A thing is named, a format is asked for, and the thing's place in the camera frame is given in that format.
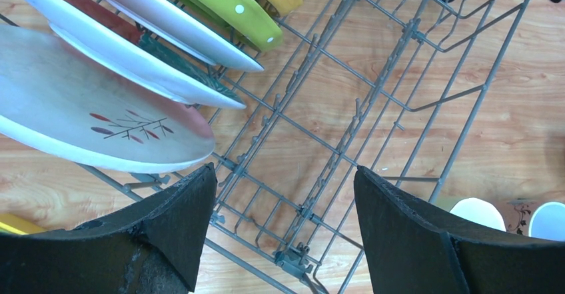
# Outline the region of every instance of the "dishwasher rack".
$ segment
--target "dishwasher rack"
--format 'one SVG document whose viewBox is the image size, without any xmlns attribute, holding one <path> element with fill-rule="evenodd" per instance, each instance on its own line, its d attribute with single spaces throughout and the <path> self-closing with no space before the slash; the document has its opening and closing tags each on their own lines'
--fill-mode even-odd
<svg viewBox="0 0 565 294">
<path fill-rule="evenodd" d="M 332 2 L 335 2 L 335 4 L 338 3 L 338 5 L 332 7 Z M 286 32 L 297 37 L 300 43 L 281 73 L 272 80 L 271 86 L 263 98 L 255 95 L 252 90 L 243 86 L 243 80 L 247 75 L 246 73 L 243 73 L 239 79 L 235 80 L 229 77 L 228 70 L 223 67 L 219 69 L 204 67 L 209 73 L 212 73 L 214 76 L 224 81 L 235 91 L 246 95 L 247 99 L 258 103 L 257 108 L 242 126 L 239 134 L 229 145 L 226 153 L 223 153 L 223 155 L 213 153 L 217 170 L 226 171 L 227 174 L 222 179 L 219 178 L 219 192 L 216 198 L 215 211 L 210 221 L 213 227 L 212 229 L 219 231 L 221 235 L 229 237 L 232 241 L 241 244 L 247 251 L 255 253 L 259 255 L 259 257 L 262 257 L 262 259 L 279 266 L 283 271 L 300 281 L 300 283 L 303 284 L 301 286 L 307 286 L 313 293 L 343 293 L 346 291 L 364 255 L 363 246 L 360 244 L 360 241 L 356 241 L 352 237 L 347 236 L 346 232 L 342 230 L 344 222 L 354 209 L 354 199 L 351 197 L 346 200 L 348 208 L 343 213 L 342 219 L 339 220 L 339 223 L 336 225 L 326 222 L 328 211 L 330 211 L 335 204 L 343 187 L 348 188 L 347 185 L 348 179 L 350 179 L 350 173 L 358 165 L 360 156 L 366 151 L 369 140 L 376 135 L 377 127 L 379 125 L 382 126 L 382 122 L 386 122 L 388 133 L 383 132 L 385 134 L 380 147 L 371 151 L 374 155 L 374 161 L 369 167 L 372 170 L 376 170 L 377 163 L 386 164 L 387 159 L 384 159 L 383 155 L 386 155 L 388 150 L 394 148 L 390 147 L 389 143 L 393 140 L 396 133 L 404 131 L 404 126 L 401 123 L 403 116 L 417 114 L 423 111 L 429 114 L 425 114 L 426 118 L 422 123 L 423 126 L 420 128 L 420 133 L 417 135 L 417 141 L 413 149 L 411 149 L 406 163 L 401 166 L 401 171 L 398 175 L 386 176 L 381 173 L 381 176 L 389 181 L 396 182 L 397 187 L 406 183 L 432 185 L 433 188 L 428 200 L 433 202 L 438 197 L 530 0 L 521 0 L 519 4 L 507 10 L 496 10 L 495 12 L 497 12 L 497 14 L 494 14 L 495 12 L 491 12 L 491 10 L 495 8 L 496 2 L 497 0 L 483 0 L 476 5 L 473 3 L 472 6 L 469 6 L 467 4 L 470 3 L 470 0 L 398 0 L 395 6 L 387 9 L 384 5 L 386 3 L 385 0 L 330 0 L 306 33 L 288 24 L 286 18 L 277 19 L 277 23 L 279 23 L 283 29 L 286 29 Z M 406 10 L 410 5 L 415 6 L 415 11 Z M 400 38 L 397 40 L 388 59 L 384 62 L 382 69 L 378 72 L 376 79 L 369 79 L 364 73 L 359 71 L 359 69 L 351 67 L 344 60 L 339 59 L 336 53 L 332 53 L 329 49 L 330 47 L 328 47 L 336 35 L 336 32 L 340 29 L 340 26 L 348 19 L 350 13 L 361 6 L 371 7 L 375 17 L 380 17 L 385 20 L 385 23 L 381 22 L 383 25 L 387 25 L 389 28 L 393 25 L 396 27 L 399 26 L 402 30 Z M 327 21 L 322 19 L 325 15 L 329 17 Z M 16 25 L 14 21 L 4 16 L 2 13 L 0 13 L 0 19 L 8 24 Z M 455 93 L 452 93 L 452 87 L 459 77 L 458 73 L 477 38 L 487 32 L 489 28 L 503 24 L 503 22 L 508 22 L 508 32 L 500 39 L 498 51 L 493 51 L 495 55 L 493 56 L 493 62 L 489 67 L 486 79 L 481 80 L 481 82 L 475 86 L 457 90 Z M 457 28 L 462 24 L 472 24 L 474 31 L 465 35 L 455 33 Z M 315 33 L 316 29 L 321 31 L 321 33 Z M 413 51 L 413 54 L 409 56 L 410 59 L 407 61 L 406 66 L 399 68 L 401 65 L 400 62 L 402 61 L 401 57 L 409 51 Z M 427 53 L 428 59 L 425 64 L 422 65 L 421 69 L 414 69 L 419 51 Z M 457 54 L 458 61 L 456 67 L 453 71 L 447 73 L 443 80 L 440 80 L 444 82 L 445 86 L 438 98 L 433 99 L 433 101 L 429 103 L 415 105 L 416 103 L 413 103 L 411 100 L 418 93 L 418 90 L 424 86 L 422 85 L 422 80 L 425 78 L 432 62 L 439 59 L 441 55 L 458 53 L 457 51 L 460 51 L 460 53 Z M 290 71 L 291 63 L 298 60 L 298 54 L 304 52 L 306 55 L 304 55 L 303 59 L 301 58 L 302 61 L 299 68 L 290 73 L 290 77 L 285 76 L 287 75 L 285 72 Z M 329 60 L 343 68 L 344 71 L 347 71 L 352 83 L 360 82 L 368 86 L 365 97 L 351 101 L 351 122 L 337 144 L 332 144 L 319 137 L 316 133 L 313 133 L 285 114 L 288 108 L 292 106 L 296 93 L 308 81 L 309 74 L 321 59 Z M 399 89 L 402 87 L 402 83 L 408 78 L 414 77 L 415 73 L 418 73 L 418 75 L 415 78 L 416 81 L 409 85 L 411 88 L 409 94 L 407 97 L 401 98 L 401 95 L 398 93 L 400 93 Z M 275 94 L 278 89 L 277 86 L 280 84 L 286 84 L 284 93 L 273 95 L 274 99 L 268 100 L 269 95 Z M 447 160 L 445 160 L 440 173 L 438 175 L 409 175 L 410 168 L 413 167 L 414 160 L 425 139 L 428 137 L 434 120 L 440 115 L 441 107 L 448 102 L 464 99 L 464 97 L 473 97 L 473 95 L 475 95 L 475 98 L 473 99 L 470 113 L 462 126 L 456 143 L 451 152 L 448 153 Z M 383 117 L 385 113 L 388 113 L 387 109 L 391 109 L 392 107 L 400 109 L 396 119 L 390 120 Z M 255 118 L 259 117 L 259 109 L 269 112 L 268 115 L 263 115 L 261 118 L 259 132 L 254 135 L 251 142 L 248 143 L 248 149 L 245 153 L 233 157 L 231 152 L 237 144 L 241 143 L 244 132 L 254 123 Z M 372 126 L 368 126 L 368 123 L 365 123 L 369 118 L 368 115 L 370 112 L 377 113 Z M 213 114 L 209 120 L 211 125 L 218 119 L 220 113 L 222 113 L 222 111 L 218 109 Z M 258 152 L 264 146 L 267 138 L 273 132 L 273 129 L 279 126 L 281 122 L 292 125 L 309 139 L 325 147 L 330 155 L 312 186 L 303 186 L 303 189 L 307 189 L 308 195 L 301 202 L 290 200 L 288 197 L 275 191 L 268 183 L 254 177 L 253 174 L 248 171 L 250 164 L 252 164 Z M 357 147 L 356 153 L 353 153 L 352 146 L 356 144 L 360 144 L 360 147 Z M 338 172 L 340 165 L 344 165 L 346 171 L 337 177 L 334 174 Z M 136 179 L 135 183 L 120 184 L 112 177 L 109 177 L 96 168 L 80 164 L 79 166 L 135 201 L 142 199 L 141 196 L 135 193 L 135 189 L 152 187 L 155 191 L 158 191 L 168 184 L 172 177 L 182 177 L 180 173 L 167 173 L 165 175 L 132 173 L 131 175 Z M 232 206 L 230 202 L 231 199 L 233 199 L 234 190 L 238 185 L 242 184 L 241 182 L 243 180 L 254 184 L 256 192 L 253 198 L 245 205 L 245 210 L 240 211 Z M 318 209 L 316 204 L 318 204 L 324 192 L 330 193 L 328 192 L 328 186 L 331 181 L 335 180 L 340 183 L 331 191 L 331 198 L 327 206 Z M 249 209 L 254 205 L 254 202 L 257 201 L 259 193 L 267 193 L 277 199 L 274 206 L 272 206 L 269 216 L 263 223 L 259 223 L 249 215 Z M 283 235 L 280 235 L 280 233 L 277 234 L 273 231 L 271 222 L 282 206 L 292 208 L 294 214 L 291 223 L 286 227 L 286 231 Z M 236 217 L 237 223 L 234 225 L 232 225 L 231 222 L 227 223 L 227 215 Z M 255 229 L 255 242 L 249 241 L 238 234 L 238 228 L 242 223 L 250 224 L 251 227 Z M 311 225 L 311 231 L 304 233 L 305 225 Z M 316 237 L 316 233 L 320 233 L 321 229 L 330 233 L 330 241 L 324 248 L 322 255 L 315 257 L 310 254 L 310 250 L 312 249 L 312 242 Z M 270 237 L 275 240 L 276 250 L 271 252 L 262 248 L 260 245 L 262 237 Z M 324 278 L 318 275 L 318 271 L 322 268 L 328 256 L 330 256 L 328 253 L 337 239 L 347 242 L 356 248 L 356 255 L 354 256 L 353 262 L 348 262 L 348 271 L 339 285 L 337 287 L 330 287 L 327 285 Z M 220 245 L 209 238 L 206 240 L 205 244 L 266 281 L 274 288 L 285 293 L 295 293 L 296 287 L 291 289 L 286 284 L 277 281 L 275 277 L 264 272 L 260 267 L 255 266 L 254 263 L 250 263 L 227 250 L 224 245 Z"/>
</svg>

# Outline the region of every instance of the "wire rack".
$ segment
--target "wire rack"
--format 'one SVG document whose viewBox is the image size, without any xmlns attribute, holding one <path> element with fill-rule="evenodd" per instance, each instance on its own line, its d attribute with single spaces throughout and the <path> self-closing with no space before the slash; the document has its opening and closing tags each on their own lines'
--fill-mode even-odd
<svg viewBox="0 0 565 294">
<path fill-rule="evenodd" d="M 348 228 L 349 221 L 356 221 L 350 174 L 358 164 L 370 165 L 397 187 L 421 192 L 430 202 L 438 197 L 530 0 L 510 0 L 512 6 L 508 0 L 501 2 L 504 6 L 497 1 L 304 0 L 305 6 L 322 5 L 312 10 L 316 15 L 310 19 L 293 14 L 277 19 L 292 41 L 288 41 L 281 69 L 262 80 L 266 91 L 257 91 L 254 82 L 246 83 L 253 77 L 247 73 L 203 66 L 245 96 L 249 106 L 245 120 L 237 124 L 243 124 L 241 129 L 213 153 L 220 183 L 210 221 L 213 228 L 205 244 L 285 293 L 308 289 L 343 293 L 356 275 L 367 289 L 363 246 L 358 231 Z M 2 13 L 0 19 L 16 25 Z M 374 42 L 369 41 L 367 47 L 386 51 L 386 55 L 379 62 L 370 53 L 365 62 L 348 61 L 335 41 L 341 36 L 336 35 L 341 29 L 368 25 L 379 32 L 371 32 L 374 37 L 369 40 Z M 348 44 L 349 50 L 355 44 Z M 284 56 L 282 52 L 273 53 Z M 254 54 L 259 61 L 273 58 L 269 53 Z M 466 68 L 487 69 L 483 72 L 486 77 L 474 79 L 465 73 Z M 355 86 L 355 93 L 364 95 L 347 97 L 348 107 L 338 107 L 347 121 L 328 127 L 332 135 L 289 116 L 297 115 L 293 108 L 312 111 L 304 93 L 314 89 L 324 95 L 323 85 L 308 82 L 316 73 L 318 77 L 326 73 L 328 82 L 340 79 L 344 92 Z M 334 93 L 329 101 L 338 101 L 339 95 Z M 462 126 L 450 131 L 455 133 L 450 145 L 441 142 L 445 135 L 438 137 L 434 131 L 436 119 L 449 118 L 449 110 L 440 113 L 443 106 L 457 109 L 458 115 L 468 108 L 468 116 L 459 120 Z M 229 113 L 198 108 L 211 125 L 221 124 L 225 121 L 222 115 Z M 277 162 L 281 160 L 269 161 L 273 157 L 262 151 L 290 149 L 284 138 L 293 135 L 303 138 L 303 153 L 310 153 L 312 145 L 323 150 L 312 156 L 311 177 L 292 184 L 270 180 L 270 176 L 280 177 Z M 302 147 L 298 148 L 296 159 Z M 422 162 L 418 160 L 422 154 L 441 155 L 441 159 L 427 157 Z M 135 183 L 122 184 L 99 169 L 79 166 L 136 201 L 142 198 L 136 189 L 158 191 L 171 178 L 183 176 L 132 173 Z M 292 178 L 294 172 L 287 175 Z M 352 254 L 341 255 L 336 250 L 344 246 Z"/>
</svg>

